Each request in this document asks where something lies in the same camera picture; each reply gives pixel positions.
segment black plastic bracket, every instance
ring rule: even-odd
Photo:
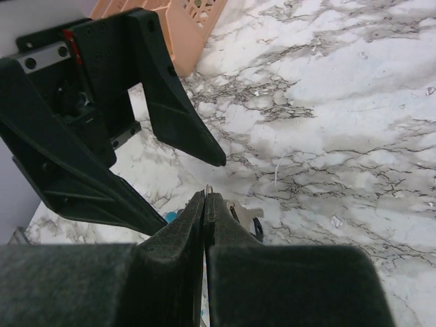
[[[0,136],[48,208],[68,219],[148,235],[166,225],[48,108],[17,61],[0,59],[0,76]]]

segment black 3d-printed part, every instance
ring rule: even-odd
[[[225,153],[194,110],[168,54],[155,12],[132,10],[70,27],[66,33],[86,89],[104,107],[141,82],[153,133],[214,166]]]
[[[0,136],[48,208],[68,219],[148,235],[166,225],[50,111],[17,61],[0,59],[0,77]]]

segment robotic arm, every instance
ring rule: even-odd
[[[0,3],[1,24],[20,1]],[[184,92],[154,12],[71,18],[19,30],[18,53],[2,48],[0,136],[54,212],[152,237],[0,247],[2,326],[198,327],[204,252],[214,327],[394,326],[360,250],[265,247],[243,227],[243,208],[211,189],[167,225],[113,175],[114,148],[140,129],[127,94],[139,82],[158,140],[216,166],[225,154]]]

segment black screw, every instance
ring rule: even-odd
[[[152,33],[154,32],[155,29],[155,23],[152,20],[149,20],[149,22],[147,23],[147,27],[149,28],[149,31]]]
[[[36,60],[34,58],[27,58],[25,61],[25,65],[29,69],[35,69],[36,67]]]
[[[92,77],[97,77],[98,76],[98,68],[96,68],[96,67],[92,67],[91,68],[91,76]]]
[[[84,34],[85,34],[87,37],[91,37],[91,36],[94,34],[93,29],[90,28],[90,27],[88,27],[88,28],[85,30]]]
[[[59,49],[57,49],[57,53],[59,54],[59,56],[61,56],[62,58],[65,58],[68,55],[68,50],[66,47],[61,46],[59,47]]]
[[[101,33],[104,33],[106,31],[106,24],[104,22],[102,24],[100,24],[99,30]]]
[[[48,172],[50,170],[50,165],[48,164],[48,162],[44,162],[42,164],[42,170],[45,172]]]
[[[168,66],[168,73],[170,73],[170,75],[173,77],[177,76],[177,73],[176,73],[176,70],[174,69],[174,66]]]
[[[102,58],[102,55],[100,54],[100,52],[96,52],[94,54],[94,62],[98,63],[101,58]]]

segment screw hole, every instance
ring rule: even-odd
[[[147,23],[147,27],[149,28],[149,31],[152,33],[154,32],[155,29],[155,23],[152,20],[149,20],[149,22]]]
[[[106,30],[106,24],[105,23],[100,24],[100,28],[99,29],[100,29],[100,32],[104,33],[105,30]]]
[[[102,58],[102,55],[100,54],[100,52],[96,52],[94,55],[94,61],[97,63],[100,61],[101,58]]]
[[[85,34],[87,37],[92,36],[92,34],[93,34],[93,29],[90,28],[90,27],[88,27],[88,28],[85,30],[84,34]]]
[[[35,69],[36,67],[36,60],[34,58],[27,58],[25,61],[25,65],[29,69]]]
[[[173,77],[177,77],[177,73],[176,70],[174,69],[174,66],[168,66],[168,73]]]
[[[68,55],[68,50],[66,47],[61,46],[59,47],[59,49],[57,49],[57,53],[59,54],[59,56],[61,56],[62,58],[65,58]]]

